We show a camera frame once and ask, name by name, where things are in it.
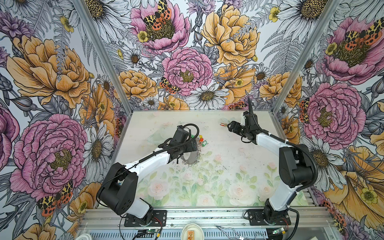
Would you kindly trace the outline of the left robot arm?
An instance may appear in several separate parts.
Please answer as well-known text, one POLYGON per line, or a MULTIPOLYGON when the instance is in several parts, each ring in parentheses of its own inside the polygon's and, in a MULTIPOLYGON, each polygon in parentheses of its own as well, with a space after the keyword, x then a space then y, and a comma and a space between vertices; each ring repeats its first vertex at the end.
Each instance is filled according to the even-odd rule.
POLYGON ((97 193, 97 200, 119 216, 129 217, 141 226, 149 225, 155 219, 154 208, 136 197, 138 183, 157 168, 197 151, 199 134, 195 124, 177 126, 173 137, 151 154, 126 165, 114 163, 97 193))

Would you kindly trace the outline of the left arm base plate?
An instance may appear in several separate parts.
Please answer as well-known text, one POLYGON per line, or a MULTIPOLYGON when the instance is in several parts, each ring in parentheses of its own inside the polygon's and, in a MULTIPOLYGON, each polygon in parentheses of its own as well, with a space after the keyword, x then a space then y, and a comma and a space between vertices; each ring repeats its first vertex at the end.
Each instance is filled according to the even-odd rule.
POLYGON ((166 210, 150 210, 143 218, 127 214, 124 227, 164 227, 167 222, 166 210))

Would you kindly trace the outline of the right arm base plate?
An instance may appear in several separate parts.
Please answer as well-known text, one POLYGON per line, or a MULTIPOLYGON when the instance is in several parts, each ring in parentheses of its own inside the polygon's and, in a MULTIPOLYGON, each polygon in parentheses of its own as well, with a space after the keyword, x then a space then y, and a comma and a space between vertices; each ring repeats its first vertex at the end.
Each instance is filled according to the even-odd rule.
POLYGON ((243 218, 248 220, 251 226, 290 226, 292 224, 287 211, 249 209, 243 218))

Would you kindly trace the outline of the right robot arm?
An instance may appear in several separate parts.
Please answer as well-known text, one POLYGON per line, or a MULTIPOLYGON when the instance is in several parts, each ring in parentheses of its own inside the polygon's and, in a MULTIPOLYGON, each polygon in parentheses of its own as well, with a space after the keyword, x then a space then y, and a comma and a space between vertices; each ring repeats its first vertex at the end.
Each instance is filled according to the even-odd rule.
POLYGON ((277 137, 264 130, 253 112, 244 112, 242 121, 232 121, 227 125, 229 132, 247 139, 263 147, 279 158, 279 176, 281 183, 278 189, 265 202, 264 221, 274 224, 284 218, 297 194, 314 184, 318 177, 318 168, 304 145, 297 145, 277 137))

